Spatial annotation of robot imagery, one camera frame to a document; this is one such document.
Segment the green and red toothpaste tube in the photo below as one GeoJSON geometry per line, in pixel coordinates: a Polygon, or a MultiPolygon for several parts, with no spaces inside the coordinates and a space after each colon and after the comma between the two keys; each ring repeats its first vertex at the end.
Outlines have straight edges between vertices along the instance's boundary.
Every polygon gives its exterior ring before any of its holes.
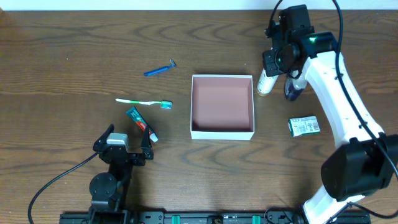
{"type": "Polygon", "coordinates": [[[131,118],[143,131],[145,131],[146,128],[149,128],[149,137],[151,141],[157,142],[159,140],[154,130],[147,124],[146,120],[142,117],[140,112],[138,112],[135,106],[127,110],[126,115],[131,118]]]}

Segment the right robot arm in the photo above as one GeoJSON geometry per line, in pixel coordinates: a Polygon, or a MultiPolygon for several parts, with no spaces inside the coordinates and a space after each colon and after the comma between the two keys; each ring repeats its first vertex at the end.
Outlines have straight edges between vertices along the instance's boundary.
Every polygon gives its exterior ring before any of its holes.
{"type": "Polygon", "coordinates": [[[311,85],[328,118],[335,152],[321,168],[322,186],[294,215],[295,223],[333,223],[347,208],[389,186],[397,175],[397,136],[388,136],[360,99],[330,32],[267,29],[272,48],[263,54],[267,77],[288,76],[288,98],[311,85]]]}

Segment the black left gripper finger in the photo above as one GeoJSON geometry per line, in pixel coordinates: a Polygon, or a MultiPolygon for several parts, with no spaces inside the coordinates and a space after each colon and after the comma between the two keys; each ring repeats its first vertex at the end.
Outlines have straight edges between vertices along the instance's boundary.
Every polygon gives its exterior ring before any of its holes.
{"type": "Polygon", "coordinates": [[[150,131],[150,128],[147,126],[144,130],[144,135],[143,135],[143,138],[141,141],[141,149],[142,149],[142,153],[143,153],[145,159],[153,160],[154,159],[154,151],[152,148],[149,131],[150,131]]]}
{"type": "Polygon", "coordinates": [[[107,147],[107,138],[111,133],[114,132],[114,124],[110,124],[107,130],[95,141],[93,145],[93,150],[95,152],[103,152],[107,147]]]}

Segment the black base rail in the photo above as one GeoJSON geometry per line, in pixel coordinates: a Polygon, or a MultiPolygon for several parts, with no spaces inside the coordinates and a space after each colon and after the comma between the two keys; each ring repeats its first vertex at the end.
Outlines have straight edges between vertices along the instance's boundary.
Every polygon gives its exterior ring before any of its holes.
{"type": "Polygon", "coordinates": [[[125,224],[265,224],[293,223],[294,213],[269,210],[265,213],[65,213],[61,224],[125,223],[125,224]]]}

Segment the clear and blue pump bottle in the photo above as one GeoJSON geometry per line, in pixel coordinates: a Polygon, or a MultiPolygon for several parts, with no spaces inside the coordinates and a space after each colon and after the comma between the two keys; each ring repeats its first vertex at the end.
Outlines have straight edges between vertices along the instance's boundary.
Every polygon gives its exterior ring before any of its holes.
{"type": "Polygon", "coordinates": [[[292,78],[287,77],[285,81],[285,98],[289,101],[295,101],[306,88],[308,81],[299,75],[298,70],[292,71],[289,75],[292,78]]]}

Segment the white Pantene tube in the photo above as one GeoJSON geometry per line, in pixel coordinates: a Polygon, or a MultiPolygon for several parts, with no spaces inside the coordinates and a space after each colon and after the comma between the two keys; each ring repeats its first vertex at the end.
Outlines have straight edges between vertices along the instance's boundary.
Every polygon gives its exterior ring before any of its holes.
{"type": "Polygon", "coordinates": [[[271,92],[271,90],[273,89],[277,79],[278,79],[278,76],[268,77],[266,70],[263,69],[262,73],[259,77],[259,81],[257,83],[257,92],[261,96],[269,94],[271,92]]]}

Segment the green and white soap box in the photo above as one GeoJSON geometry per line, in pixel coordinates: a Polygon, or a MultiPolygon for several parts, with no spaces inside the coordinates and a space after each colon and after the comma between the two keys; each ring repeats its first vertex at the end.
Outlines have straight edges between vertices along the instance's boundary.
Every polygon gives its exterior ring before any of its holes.
{"type": "Polygon", "coordinates": [[[316,116],[290,118],[288,127],[292,137],[319,134],[320,127],[316,116]]]}

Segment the white box with pink interior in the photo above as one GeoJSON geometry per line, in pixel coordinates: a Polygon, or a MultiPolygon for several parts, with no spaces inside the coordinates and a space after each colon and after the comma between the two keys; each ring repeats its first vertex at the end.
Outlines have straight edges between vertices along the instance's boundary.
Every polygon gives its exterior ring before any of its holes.
{"type": "Polygon", "coordinates": [[[191,138],[251,140],[255,132],[252,86],[250,75],[193,75],[191,138]]]}

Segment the green and white toothbrush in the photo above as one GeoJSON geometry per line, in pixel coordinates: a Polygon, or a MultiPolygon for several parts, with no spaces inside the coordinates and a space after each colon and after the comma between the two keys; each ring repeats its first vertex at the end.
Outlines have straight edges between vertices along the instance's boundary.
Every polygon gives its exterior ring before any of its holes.
{"type": "Polygon", "coordinates": [[[126,103],[126,104],[135,104],[135,105],[160,105],[162,109],[167,109],[170,110],[172,108],[172,102],[171,101],[136,101],[136,100],[127,100],[127,99],[121,99],[121,98],[116,98],[115,99],[119,103],[126,103]]]}

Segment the blue disposable razor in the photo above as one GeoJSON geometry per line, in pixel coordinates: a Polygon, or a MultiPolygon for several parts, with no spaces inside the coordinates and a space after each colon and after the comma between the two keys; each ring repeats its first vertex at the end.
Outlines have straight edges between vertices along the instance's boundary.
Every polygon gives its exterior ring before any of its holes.
{"type": "Polygon", "coordinates": [[[149,72],[144,72],[144,76],[145,77],[151,77],[155,74],[170,70],[171,68],[176,67],[177,64],[174,62],[174,60],[170,59],[170,65],[168,66],[164,66],[164,67],[160,67],[160,68],[156,68],[155,70],[151,70],[149,72]]]}

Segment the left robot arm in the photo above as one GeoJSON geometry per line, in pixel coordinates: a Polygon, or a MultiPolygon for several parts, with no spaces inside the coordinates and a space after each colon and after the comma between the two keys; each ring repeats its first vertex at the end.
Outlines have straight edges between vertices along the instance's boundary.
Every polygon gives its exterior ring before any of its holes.
{"type": "Polygon", "coordinates": [[[141,141],[141,153],[129,152],[126,134],[114,132],[114,125],[97,139],[93,150],[109,165],[107,172],[94,176],[89,191],[92,196],[89,223],[137,223],[137,213],[124,208],[135,166],[144,166],[154,158],[149,128],[146,127],[141,141]]]}

